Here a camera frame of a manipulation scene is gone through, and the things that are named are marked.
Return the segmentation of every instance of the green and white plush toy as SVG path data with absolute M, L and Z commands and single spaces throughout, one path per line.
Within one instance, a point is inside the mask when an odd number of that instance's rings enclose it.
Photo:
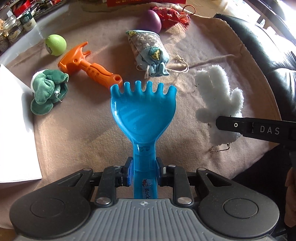
M 31 80 L 34 99 L 31 111 L 36 115 L 45 115 L 53 108 L 54 103 L 62 102 L 68 87 L 69 75 L 59 70 L 46 69 L 35 73 Z

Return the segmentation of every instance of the purple ball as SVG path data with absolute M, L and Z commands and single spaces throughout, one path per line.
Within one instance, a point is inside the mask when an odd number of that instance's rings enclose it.
M 158 34 L 161 30 L 161 21 L 157 13 L 153 10 L 145 11 L 140 19 L 138 30 L 146 30 Z

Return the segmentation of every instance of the white plush toy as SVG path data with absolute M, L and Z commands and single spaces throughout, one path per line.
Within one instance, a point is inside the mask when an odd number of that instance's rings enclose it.
M 235 88 L 230 92 L 226 72 L 219 65 L 213 65 L 207 71 L 198 71 L 195 84 L 206 105 L 206 108 L 196 111 L 196 118 L 209 123 L 210 142 L 214 146 L 234 142 L 240 133 L 218 130 L 216 119 L 219 116 L 242 117 L 242 90 Z

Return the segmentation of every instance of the green ball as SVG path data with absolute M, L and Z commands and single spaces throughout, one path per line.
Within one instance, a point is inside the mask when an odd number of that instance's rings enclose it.
M 66 40 L 57 34 L 50 35 L 45 40 L 46 50 L 54 56 L 60 56 L 63 54 L 67 48 Z

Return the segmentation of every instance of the blue plastic scoop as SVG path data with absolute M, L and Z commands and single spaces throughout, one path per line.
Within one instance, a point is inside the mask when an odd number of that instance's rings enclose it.
M 121 94 L 118 85 L 111 87 L 113 117 L 133 144 L 134 198 L 157 198 L 155 143 L 166 130 L 176 111 L 175 86 L 163 94 L 163 83 L 152 91 L 148 81 L 143 92 L 141 81 L 136 81 L 132 92 L 130 83 L 124 83 Z

